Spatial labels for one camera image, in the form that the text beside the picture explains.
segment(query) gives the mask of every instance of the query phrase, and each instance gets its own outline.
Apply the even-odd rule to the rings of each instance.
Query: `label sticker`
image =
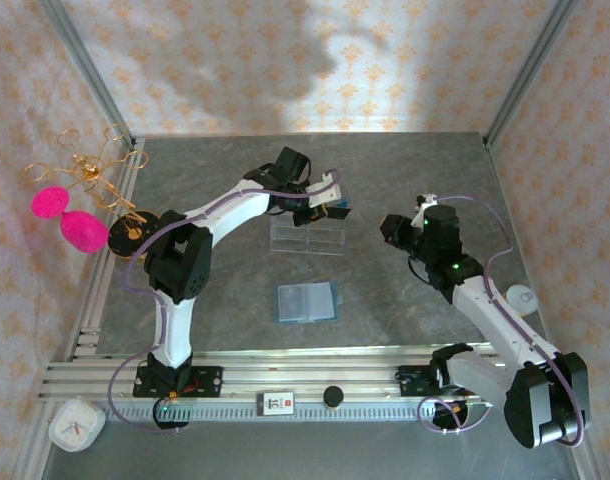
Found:
[[[258,415],[294,415],[294,392],[259,393],[256,396]]]

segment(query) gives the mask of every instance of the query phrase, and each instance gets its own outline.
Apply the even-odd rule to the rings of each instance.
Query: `clear plastic box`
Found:
[[[273,216],[270,227],[270,249],[272,252],[343,255],[345,222],[325,218],[295,227],[290,214]]]
[[[333,282],[276,287],[276,322],[313,323],[338,319],[339,297]]]

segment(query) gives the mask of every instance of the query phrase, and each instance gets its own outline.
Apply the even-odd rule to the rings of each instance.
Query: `wire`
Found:
[[[416,278],[418,278],[421,282],[423,282],[425,285],[431,285],[431,283],[429,283],[424,278],[421,278],[421,276],[418,273],[416,273],[416,270],[414,270],[414,266],[412,265],[412,257],[407,257],[407,266],[409,267],[410,271],[414,274],[414,276]]]
[[[193,382],[193,383],[192,383],[190,386],[185,387],[185,388],[183,389],[183,392],[182,392],[182,393],[190,393],[190,392],[193,392],[193,391],[195,391],[195,390],[198,390],[198,387],[199,387],[199,386],[200,386],[200,384],[199,384],[199,382],[198,382],[198,378],[195,378],[195,379],[194,379],[194,382]]]
[[[332,176],[332,181],[326,185],[325,187],[316,190],[314,192],[306,192],[306,193],[285,193],[285,192],[274,192],[272,190],[265,190],[262,188],[244,188],[242,190],[237,190],[234,192],[231,192],[228,195],[225,195],[224,197],[222,197],[220,200],[217,200],[216,202],[214,202],[212,205],[210,205],[209,207],[207,207],[204,211],[202,211],[201,213],[198,213],[197,215],[193,216],[193,217],[189,217],[189,218],[184,218],[182,220],[179,220],[177,222],[173,222],[170,223],[169,225],[166,225],[165,227],[161,228],[160,230],[158,230],[156,233],[154,233],[154,235],[152,235],[151,237],[149,237],[147,240],[145,240],[145,242],[143,242],[143,244],[139,247],[139,249],[136,251],[136,253],[134,253],[134,255],[132,255],[132,257],[129,259],[129,261],[127,262],[127,267],[125,268],[125,272],[123,273],[123,278],[121,280],[123,289],[126,290],[129,293],[133,293],[135,295],[147,295],[149,297],[152,297],[156,303],[158,304],[158,307],[160,309],[161,312],[161,334],[160,337],[158,339],[157,342],[155,342],[151,347],[147,348],[146,350],[143,350],[141,352],[138,352],[135,355],[132,355],[128,358],[126,358],[125,360],[123,360],[123,363],[121,363],[118,368],[114,371],[114,373],[112,374],[110,380],[109,380],[109,384],[107,386],[107,402],[109,404],[109,408],[112,410],[112,413],[114,413],[114,415],[116,416],[116,418],[118,418],[119,420],[128,423],[130,425],[135,426],[136,428],[139,428],[143,431],[148,431],[151,433],[156,433],[156,434],[169,434],[169,433],[174,433],[172,431],[166,431],[166,430],[157,430],[154,428],[150,428],[147,427],[145,425],[141,425],[139,423],[136,422],[132,422],[130,420],[128,420],[125,416],[123,416],[118,409],[116,408],[116,405],[114,404],[114,400],[112,399],[112,390],[114,387],[114,383],[116,382],[116,379],[118,378],[118,374],[130,363],[133,362],[134,360],[138,359],[138,358],[142,358],[144,356],[147,356],[150,353],[153,353],[154,351],[156,351],[161,344],[163,343],[163,340],[165,339],[165,336],[167,335],[167,309],[165,307],[165,300],[163,299],[163,297],[156,292],[155,290],[152,289],[147,289],[147,288],[138,288],[138,287],[134,287],[133,285],[131,285],[129,283],[129,279],[131,277],[131,273],[132,270],[134,269],[134,267],[136,266],[136,263],[138,262],[138,259],[141,257],[141,255],[143,255],[143,253],[145,253],[145,251],[159,238],[161,238],[163,235],[171,232],[172,230],[182,227],[183,225],[187,225],[190,223],[193,223],[197,220],[203,219],[206,220],[209,215],[211,215],[212,213],[214,213],[216,210],[218,210],[221,206],[227,204],[230,200],[234,199],[234,198],[239,198],[242,197],[244,195],[251,195],[251,194],[263,194],[263,195],[273,195],[276,197],[283,197],[283,198],[294,198],[294,199],[303,199],[303,198],[310,198],[313,197],[315,195],[320,195],[323,192],[326,192],[328,190],[331,190],[332,188],[334,188],[336,185],[338,185],[338,182],[340,181],[340,173],[338,173],[337,170],[329,170],[327,172],[325,172],[326,174],[329,174]],[[178,433],[180,431],[179,428],[175,429],[175,433]]]
[[[582,442],[583,442],[583,438],[585,437],[585,420],[583,418],[583,412],[581,409],[581,406],[578,402],[578,398],[576,397],[576,394],[574,393],[574,390],[572,389],[572,386],[569,384],[569,382],[567,381],[567,379],[565,378],[565,375],[563,375],[563,372],[560,371],[560,369],[558,368],[558,366],[556,365],[556,363],[554,362],[554,359],[552,359],[542,348],[540,345],[538,345],[537,343],[534,342],[534,339],[531,337],[531,335],[529,333],[527,333],[517,322],[516,320],[514,320],[514,318],[512,317],[512,315],[505,309],[505,307],[503,307],[503,305],[496,299],[495,295],[492,292],[492,287],[491,287],[491,283],[490,283],[490,278],[489,278],[489,270],[490,267],[492,265],[492,262],[494,260],[496,260],[498,257],[502,256],[502,255],[506,255],[508,253],[510,253],[511,251],[514,250],[514,243],[512,242],[512,237],[509,234],[509,231],[507,230],[507,227],[505,227],[505,223],[503,222],[503,220],[501,219],[500,215],[498,214],[498,212],[496,210],[494,210],[492,208],[491,205],[489,205],[487,202],[480,200],[476,197],[473,196],[469,196],[469,195],[452,195],[449,197],[443,197],[443,198],[439,198],[437,199],[437,202],[445,202],[448,200],[467,200],[469,202],[475,202],[475,203],[479,203],[481,205],[483,205],[485,208],[487,208],[487,210],[489,210],[489,212],[494,215],[494,218],[496,219],[496,221],[498,222],[498,224],[501,227],[501,230],[503,231],[503,235],[505,236],[505,240],[507,240],[507,245],[508,247],[505,250],[501,250],[497,253],[495,253],[494,255],[492,255],[486,262],[485,262],[485,267],[483,269],[483,283],[485,285],[485,291],[487,293],[487,296],[490,298],[490,300],[492,301],[492,304],[498,309],[498,311],[505,317],[505,319],[510,323],[510,325],[514,328],[514,330],[516,330],[516,332],[518,332],[518,334],[523,337],[523,339],[541,356],[543,357],[543,359],[547,362],[547,365],[552,369],[552,371],[554,372],[554,375],[556,375],[556,377],[558,378],[558,380],[561,382],[561,385],[563,386],[563,389],[565,390],[565,393],[567,394],[567,396],[569,397],[569,400],[572,404],[572,408],[574,409],[574,416],[576,417],[576,423],[577,423],[577,430],[576,430],[576,437],[574,437],[574,440],[568,441],[568,440],[564,440],[564,439],[559,439],[558,442],[562,443],[563,445],[566,445],[568,447],[571,448],[576,448],[578,447]]]
[[[434,427],[429,426],[429,424],[423,418],[423,405],[425,405],[425,403],[430,402],[430,401],[438,403],[439,405],[442,405],[443,407],[447,408],[448,412],[451,413],[452,418],[454,419],[454,422],[456,422],[456,428],[447,429],[447,428],[434,428]],[[483,420],[485,420],[485,418],[487,417],[487,415],[489,415],[489,412],[491,410],[492,410],[492,407],[487,407],[487,410],[485,410],[485,413],[483,413],[483,416],[481,418],[476,420],[471,425],[465,426],[465,424],[467,423],[467,420],[469,419],[469,408],[467,409],[467,417],[465,418],[465,422],[461,423],[460,418],[458,418],[458,415],[456,415],[456,412],[454,411],[453,407],[449,403],[444,402],[443,400],[441,400],[440,398],[437,398],[437,397],[425,397],[423,400],[420,401],[420,403],[418,404],[418,407],[416,407],[416,416],[418,417],[418,421],[423,426],[423,428],[425,428],[425,430],[428,430],[428,431],[434,432],[434,433],[440,433],[442,435],[446,435],[448,433],[455,433],[458,435],[461,432],[467,432],[468,430],[478,427],[481,423],[483,423]]]

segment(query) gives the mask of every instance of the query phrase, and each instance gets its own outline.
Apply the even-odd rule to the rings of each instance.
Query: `pink pom-pom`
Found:
[[[65,239],[84,253],[94,253],[107,243],[109,229],[91,213],[63,212],[61,232]]]
[[[39,218],[57,217],[69,203],[69,192],[63,187],[47,187],[32,200],[32,213]]]

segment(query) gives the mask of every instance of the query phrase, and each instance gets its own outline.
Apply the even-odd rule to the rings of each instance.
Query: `wall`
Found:
[[[30,213],[39,186],[20,173],[30,162],[66,165],[70,152],[54,145],[65,128],[80,129],[83,151],[94,152],[106,126],[38,2],[0,0],[0,479],[11,478],[87,275],[87,257],[63,241],[57,221]],[[89,207],[79,190],[72,196],[70,209]]]
[[[495,159],[544,319],[589,365],[610,464],[610,0],[580,2]]]
[[[65,0],[135,134],[485,131],[554,0]]]

